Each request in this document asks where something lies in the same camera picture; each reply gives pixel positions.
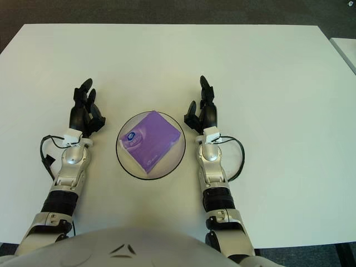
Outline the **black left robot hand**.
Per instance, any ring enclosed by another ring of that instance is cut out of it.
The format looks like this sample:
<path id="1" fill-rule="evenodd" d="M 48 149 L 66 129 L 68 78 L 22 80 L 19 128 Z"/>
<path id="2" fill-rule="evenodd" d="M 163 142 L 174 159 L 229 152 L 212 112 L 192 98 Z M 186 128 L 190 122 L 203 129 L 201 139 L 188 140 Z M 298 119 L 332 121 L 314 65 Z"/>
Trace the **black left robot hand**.
<path id="1" fill-rule="evenodd" d="M 81 131 L 84 138 L 104 127 L 106 118 L 95 104 L 96 90 L 91 89 L 93 81 L 88 78 L 79 88 L 75 88 L 71 108 L 69 128 Z"/>

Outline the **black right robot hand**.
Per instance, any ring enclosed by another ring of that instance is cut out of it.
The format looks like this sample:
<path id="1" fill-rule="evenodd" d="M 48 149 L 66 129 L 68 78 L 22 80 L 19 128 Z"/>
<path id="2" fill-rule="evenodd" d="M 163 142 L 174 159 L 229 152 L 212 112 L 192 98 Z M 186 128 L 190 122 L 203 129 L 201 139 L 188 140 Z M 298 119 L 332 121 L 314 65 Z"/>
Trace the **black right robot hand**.
<path id="1" fill-rule="evenodd" d="M 184 115 L 184 123 L 200 135 L 204 129 L 217 126 L 217 108 L 214 104 L 214 88 L 210 86 L 204 76 L 200 77 L 201 100 L 199 103 L 200 114 L 196 115 L 197 104 L 192 101 L 187 113 Z"/>

